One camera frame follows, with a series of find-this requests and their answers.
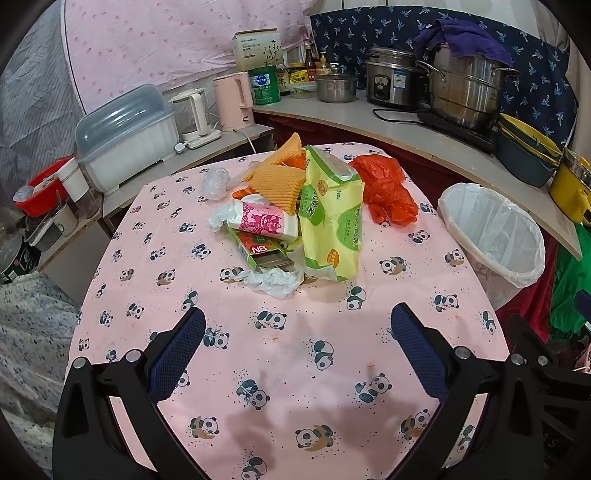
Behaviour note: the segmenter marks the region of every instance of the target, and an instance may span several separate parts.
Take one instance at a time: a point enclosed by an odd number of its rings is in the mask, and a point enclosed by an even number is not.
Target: yellow electric pot
[[[580,155],[564,149],[558,172],[550,186],[550,196],[574,223],[591,223],[591,167]]]

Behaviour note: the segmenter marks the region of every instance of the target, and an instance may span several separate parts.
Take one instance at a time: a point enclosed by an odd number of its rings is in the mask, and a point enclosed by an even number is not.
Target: pink label
[[[285,230],[284,212],[279,207],[245,203],[239,230],[280,238]]]

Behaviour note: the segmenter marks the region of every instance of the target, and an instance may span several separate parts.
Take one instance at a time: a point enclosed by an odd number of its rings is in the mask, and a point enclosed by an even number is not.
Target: trash can
[[[527,212],[474,183],[452,185],[438,205],[495,310],[539,279],[545,265],[544,238]]]

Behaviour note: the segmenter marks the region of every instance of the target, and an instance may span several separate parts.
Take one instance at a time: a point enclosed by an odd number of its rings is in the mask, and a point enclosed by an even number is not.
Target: purple towel
[[[435,20],[433,26],[423,30],[413,39],[414,54],[423,58],[425,48],[431,51],[445,43],[454,57],[476,57],[478,55],[492,61],[512,66],[511,56],[484,29],[466,20]]]

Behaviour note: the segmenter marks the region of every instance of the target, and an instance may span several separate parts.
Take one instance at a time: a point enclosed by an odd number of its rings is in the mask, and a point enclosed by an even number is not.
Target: bolt
[[[142,356],[142,352],[140,352],[139,350],[130,350],[129,352],[127,352],[125,354],[125,359],[128,362],[137,362]]]
[[[84,358],[83,356],[79,356],[76,360],[74,360],[72,362],[72,366],[74,368],[82,368],[85,365],[86,365],[86,358]]]
[[[511,355],[511,363],[513,363],[514,365],[523,365],[525,363],[525,360],[520,354],[514,353],[513,355]]]
[[[456,348],[455,354],[456,357],[458,357],[460,360],[470,358],[471,355],[470,350],[468,350],[465,346],[459,346],[458,348]]]

